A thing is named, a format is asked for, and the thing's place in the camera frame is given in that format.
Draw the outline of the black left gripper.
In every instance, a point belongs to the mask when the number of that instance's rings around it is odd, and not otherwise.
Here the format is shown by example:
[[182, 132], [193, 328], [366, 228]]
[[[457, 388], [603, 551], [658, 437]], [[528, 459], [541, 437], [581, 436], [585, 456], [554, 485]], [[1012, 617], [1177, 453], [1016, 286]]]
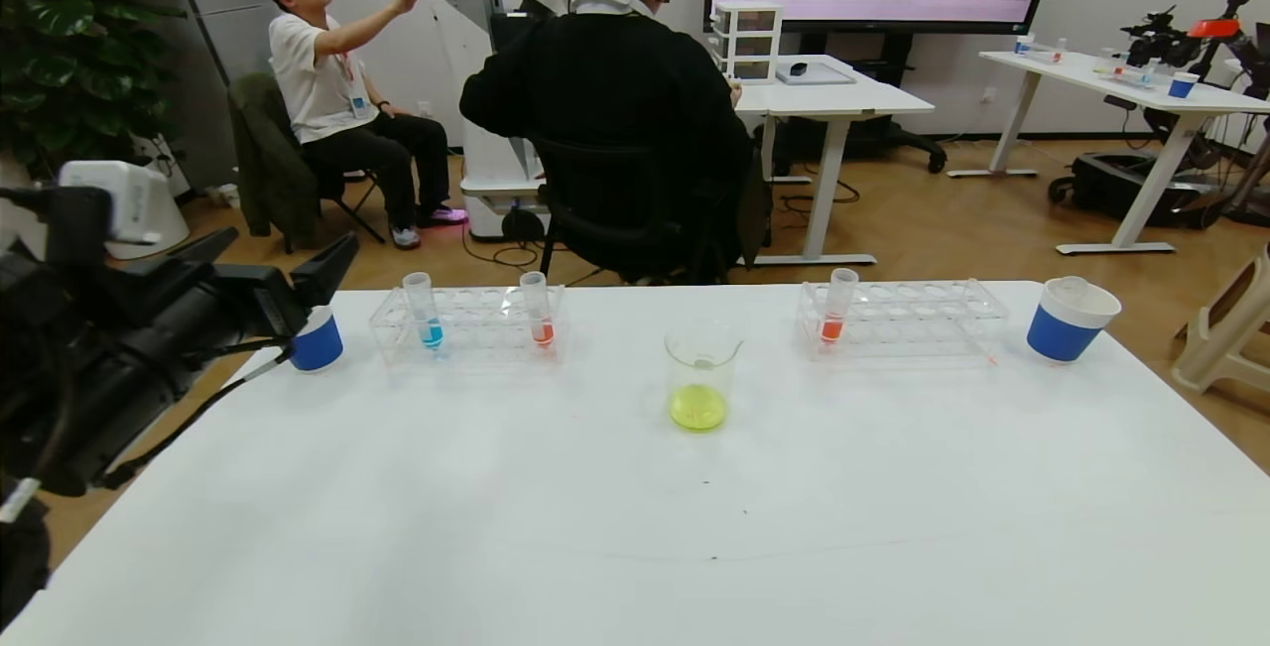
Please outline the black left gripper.
[[216, 228], [166, 254], [112, 274], [118, 301], [113, 341], [163, 367], [204, 367], [257, 343], [292, 338], [306, 310], [326, 306], [359, 251], [343, 234], [290, 274], [272, 267], [218, 265], [239, 230]]

